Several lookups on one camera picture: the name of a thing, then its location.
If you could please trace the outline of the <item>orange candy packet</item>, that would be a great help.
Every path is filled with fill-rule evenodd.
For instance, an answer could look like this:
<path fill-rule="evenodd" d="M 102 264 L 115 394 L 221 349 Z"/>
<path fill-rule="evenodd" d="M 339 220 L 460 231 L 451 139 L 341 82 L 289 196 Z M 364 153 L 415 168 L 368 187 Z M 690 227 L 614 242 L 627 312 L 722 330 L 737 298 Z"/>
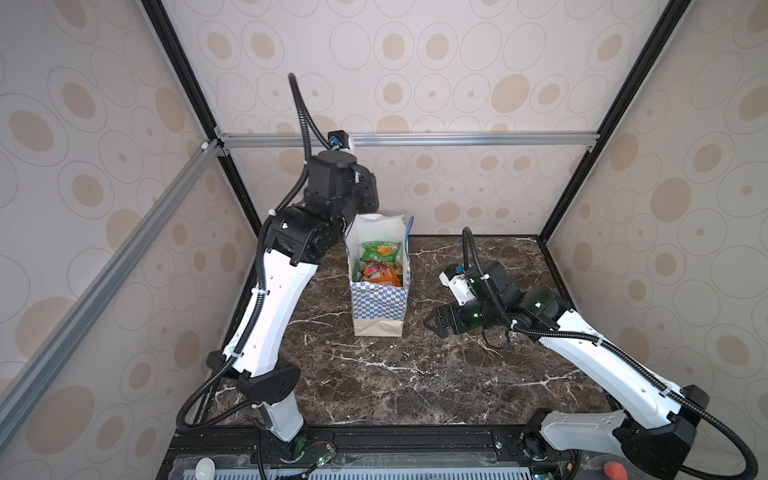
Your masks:
<path fill-rule="evenodd" d="M 362 281 L 385 286 L 401 287 L 396 269 L 381 262 L 369 262 L 362 271 Z"/>

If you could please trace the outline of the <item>blue checkered paper bag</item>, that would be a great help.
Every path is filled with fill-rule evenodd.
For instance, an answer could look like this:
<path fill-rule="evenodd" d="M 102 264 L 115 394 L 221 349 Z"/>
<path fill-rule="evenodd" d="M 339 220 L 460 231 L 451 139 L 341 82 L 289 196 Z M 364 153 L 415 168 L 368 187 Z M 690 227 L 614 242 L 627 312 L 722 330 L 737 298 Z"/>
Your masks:
<path fill-rule="evenodd" d="M 352 322 L 358 337 L 400 337 L 403 334 L 411 286 L 409 234 L 413 220 L 403 216 L 359 214 L 344 239 L 352 300 Z M 360 260 L 361 245 L 368 241 L 402 244 L 399 262 L 392 267 L 401 287 L 362 281 L 366 262 Z"/>

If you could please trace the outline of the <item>green snack packet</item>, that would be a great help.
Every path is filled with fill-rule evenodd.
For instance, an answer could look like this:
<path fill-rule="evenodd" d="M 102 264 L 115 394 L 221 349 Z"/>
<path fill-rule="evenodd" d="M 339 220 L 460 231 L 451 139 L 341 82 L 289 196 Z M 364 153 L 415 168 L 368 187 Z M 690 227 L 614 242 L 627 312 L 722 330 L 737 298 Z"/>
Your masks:
<path fill-rule="evenodd" d="M 399 262 L 402 244 L 392 241 L 368 241 L 361 245 L 360 260 L 371 263 L 379 262 L 390 266 Z"/>

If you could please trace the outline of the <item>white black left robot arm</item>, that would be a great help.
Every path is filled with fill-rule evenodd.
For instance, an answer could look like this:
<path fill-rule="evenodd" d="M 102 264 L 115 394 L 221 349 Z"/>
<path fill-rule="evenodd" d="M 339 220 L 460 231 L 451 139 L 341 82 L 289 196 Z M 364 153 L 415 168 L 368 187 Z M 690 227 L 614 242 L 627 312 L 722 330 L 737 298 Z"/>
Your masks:
<path fill-rule="evenodd" d="M 359 213 L 377 210 L 375 177 L 348 150 L 309 158 L 301 202 L 271 213 L 255 258 L 257 283 L 230 342 L 207 365 L 233 378 L 248 405 L 260 409 L 265 430 L 284 444 L 297 442 L 305 422 L 294 390 L 297 366 L 280 345 L 296 304 L 326 253 Z"/>

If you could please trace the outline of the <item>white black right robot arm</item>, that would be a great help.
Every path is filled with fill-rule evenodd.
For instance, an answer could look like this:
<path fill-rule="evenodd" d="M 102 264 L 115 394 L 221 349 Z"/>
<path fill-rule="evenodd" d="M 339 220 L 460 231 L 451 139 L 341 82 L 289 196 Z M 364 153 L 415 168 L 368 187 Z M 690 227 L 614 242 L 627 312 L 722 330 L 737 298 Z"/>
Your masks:
<path fill-rule="evenodd" d="M 505 326 L 567 359 L 618 403 L 605 414 L 537 410 L 518 441 L 527 457 L 540 461 L 560 451 L 589 450 L 622 456 L 659 479 L 681 471 L 698 425 L 672 398 L 683 388 L 621 352 L 546 286 L 522 292 L 507 283 L 496 290 L 465 274 L 440 281 L 454 300 L 425 321 L 439 337 Z"/>

